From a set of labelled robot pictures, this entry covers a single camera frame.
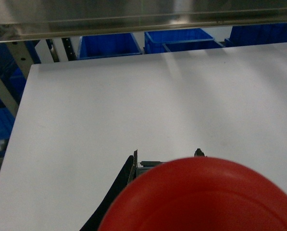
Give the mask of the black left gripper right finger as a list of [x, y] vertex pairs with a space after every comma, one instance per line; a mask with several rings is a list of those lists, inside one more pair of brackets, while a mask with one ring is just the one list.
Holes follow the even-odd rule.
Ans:
[[204, 152], [203, 152], [200, 148], [198, 148], [198, 149], [195, 151], [194, 156], [195, 156], [195, 157], [206, 157], [206, 155], [204, 154]]

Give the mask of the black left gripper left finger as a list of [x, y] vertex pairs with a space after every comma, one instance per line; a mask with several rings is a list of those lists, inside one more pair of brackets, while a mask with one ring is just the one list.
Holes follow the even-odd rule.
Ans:
[[81, 231], [97, 231], [114, 200], [122, 190], [136, 178], [137, 152], [138, 150], [135, 150], [134, 153], [127, 158], [101, 204], [80, 229]]

